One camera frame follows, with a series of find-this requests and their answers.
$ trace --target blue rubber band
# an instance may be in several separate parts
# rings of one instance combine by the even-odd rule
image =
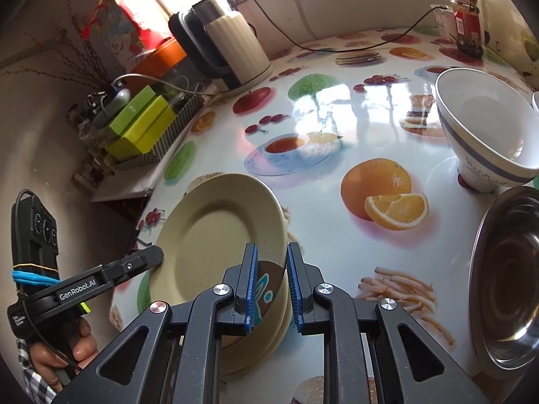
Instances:
[[[60,282],[59,279],[49,278],[48,276],[42,276],[32,272],[23,272],[21,270],[12,271],[11,276],[18,284],[44,285],[49,287]]]

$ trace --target kettle base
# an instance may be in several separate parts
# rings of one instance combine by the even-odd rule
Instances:
[[[235,95],[241,94],[245,91],[249,91],[252,87],[258,85],[260,82],[266,80],[268,77],[270,77],[271,73],[273,72],[273,66],[270,65],[268,68],[266,68],[263,72],[261,72],[257,77],[249,80],[249,82],[245,83],[244,85],[235,88],[233,90],[228,90],[228,86],[226,86],[222,79],[214,80],[215,86],[219,90],[219,92],[222,94],[223,97],[233,97]]]

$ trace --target human hand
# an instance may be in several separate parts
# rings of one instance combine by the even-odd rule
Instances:
[[[98,344],[91,334],[90,324],[83,318],[79,319],[80,340],[72,349],[73,357],[79,363],[77,365],[84,369],[98,354]],[[28,354],[36,372],[42,376],[47,384],[55,392],[61,392],[62,385],[56,376],[55,369],[67,366],[60,357],[52,352],[43,342],[30,344]]]

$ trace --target electric kettle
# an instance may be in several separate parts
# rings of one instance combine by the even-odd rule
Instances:
[[[266,79],[270,61],[249,24],[226,0],[202,0],[169,19],[169,28],[195,66],[233,96]]]

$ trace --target barcode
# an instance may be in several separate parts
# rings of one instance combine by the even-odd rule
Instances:
[[[460,35],[464,35],[464,23],[460,18],[456,18],[456,31],[459,32]]]

